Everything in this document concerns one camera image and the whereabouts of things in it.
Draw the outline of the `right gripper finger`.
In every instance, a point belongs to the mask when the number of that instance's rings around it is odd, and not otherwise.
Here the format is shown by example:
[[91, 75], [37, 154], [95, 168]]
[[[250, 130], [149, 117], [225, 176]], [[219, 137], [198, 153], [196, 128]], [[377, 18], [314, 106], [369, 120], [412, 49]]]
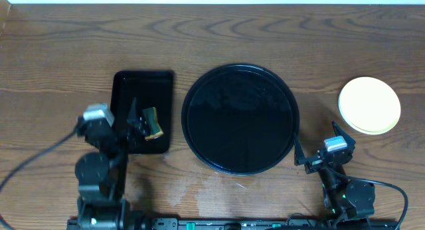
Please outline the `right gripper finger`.
[[294, 134], [294, 163], [295, 164], [305, 163], [305, 154], [302, 150], [297, 134]]
[[336, 136], [341, 136], [348, 146], [354, 146], [356, 141], [350, 137], [337, 123], [336, 121], [332, 121], [333, 130]]

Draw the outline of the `green and orange sponge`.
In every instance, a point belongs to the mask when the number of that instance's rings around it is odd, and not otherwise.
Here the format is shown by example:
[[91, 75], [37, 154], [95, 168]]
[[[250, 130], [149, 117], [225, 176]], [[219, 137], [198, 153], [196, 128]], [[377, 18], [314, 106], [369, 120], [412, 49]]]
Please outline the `green and orange sponge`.
[[145, 121], [149, 127], [149, 131], [145, 133], [146, 140], [154, 140], [163, 135], [163, 130], [159, 125], [156, 107], [146, 108], [142, 110]]

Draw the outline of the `round black tray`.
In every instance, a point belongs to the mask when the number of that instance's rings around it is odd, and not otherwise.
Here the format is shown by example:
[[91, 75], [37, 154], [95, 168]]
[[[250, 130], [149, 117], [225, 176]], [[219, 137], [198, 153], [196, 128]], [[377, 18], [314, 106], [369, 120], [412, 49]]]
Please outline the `round black tray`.
[[281, 162], [299, 133], [299, 108], [287, 84], [254, 64], [208, 71], [189, 89], [183, 135], [198, 159], [233, 175], [264, 172]]

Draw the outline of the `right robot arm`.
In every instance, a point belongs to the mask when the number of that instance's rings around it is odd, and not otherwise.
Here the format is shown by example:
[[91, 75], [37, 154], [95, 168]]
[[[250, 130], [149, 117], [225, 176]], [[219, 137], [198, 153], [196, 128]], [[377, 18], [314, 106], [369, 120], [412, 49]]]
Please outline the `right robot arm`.
[[332, 126], [335, 137], [324, 140], [324, 147], [310, 157], [304, 155], [294, 135], [294, 164], [303, 165], [307, 174], [319, 174], [325, 206], [333, 212], [327, 217], [327, 226], [336, 229], [340, 222], [366, 219], [375, 213], [375, 185], [346, 175], [343, 165], [353, 158], [356, 141], [336, 122]]

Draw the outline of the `black rectangular tray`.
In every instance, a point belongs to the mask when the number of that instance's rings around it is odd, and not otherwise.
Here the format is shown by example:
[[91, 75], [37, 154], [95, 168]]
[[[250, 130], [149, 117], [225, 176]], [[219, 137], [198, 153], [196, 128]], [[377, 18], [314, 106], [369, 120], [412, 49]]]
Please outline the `black rectangular tray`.
[[[163, 135], [146, 140], [128, 122], [131, 105], [135, 104], [138, 118], [142, 110], [154, 107]], [[114, 130], [130, 134], [130, 154], [163, 154], [171, 141], [173, 106], [173, 72], [170, 70], [122, 70], [115, 74], [110, 109], [115, 117]]]

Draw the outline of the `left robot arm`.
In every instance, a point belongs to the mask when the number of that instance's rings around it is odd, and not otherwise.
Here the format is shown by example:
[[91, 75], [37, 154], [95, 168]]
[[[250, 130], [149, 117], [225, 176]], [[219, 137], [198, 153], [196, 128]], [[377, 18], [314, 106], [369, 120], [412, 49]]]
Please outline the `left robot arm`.
[[129, 141], [151, 131], [143, 113], [132, 101], [127, 116], [129, 128], [114, 130], [114, 115], [107, 104], [93, 104], [78, 118], [76, 134], [98, 149], [82, 156], [75, 165], [78, 179], [78, 216], [66, 228], [149, 230], [152, 222], [142, 211], [132, 211], [123, 198], [126, 186]]

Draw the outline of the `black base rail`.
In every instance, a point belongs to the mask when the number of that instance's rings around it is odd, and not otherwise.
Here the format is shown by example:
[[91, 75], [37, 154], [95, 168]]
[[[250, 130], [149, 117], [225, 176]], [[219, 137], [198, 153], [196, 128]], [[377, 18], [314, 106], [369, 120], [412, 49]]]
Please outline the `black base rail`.
[[[100, 221], [89, 220], [87, 227], [81, 227], [76, 219], [68, 220], [67, 230], [80, 229], [112, 229], [111, 227], [103, 227]], [[342, 221], [336, 225], [336, 229], [396, 229], [396, 221], [387, 220], [355, 220]], [[176, 218], [157, 218], [152, 219], [150, 223], [147, 220], [142, 221], [138, 225], [131, 224], [127, 229], [143, 229], [143, 230], [263, 230], [263, 229], [333, 229], [331, 224], [319, 222], [314, 219], [295, 218], [287, 221], [207, 221], [199, 219], [178, 220]]]

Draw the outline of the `yellow plate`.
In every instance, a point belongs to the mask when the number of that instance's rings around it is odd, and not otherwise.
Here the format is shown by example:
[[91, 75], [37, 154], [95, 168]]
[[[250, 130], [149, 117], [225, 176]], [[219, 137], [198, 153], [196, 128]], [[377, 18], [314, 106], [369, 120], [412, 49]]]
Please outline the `yellow plate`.
[[368, 76], [354, 78], [341, 89], [338, 107], [350, 127], [368, 135], [388, 132], [401, 116], [396, 92], [385, 82]]

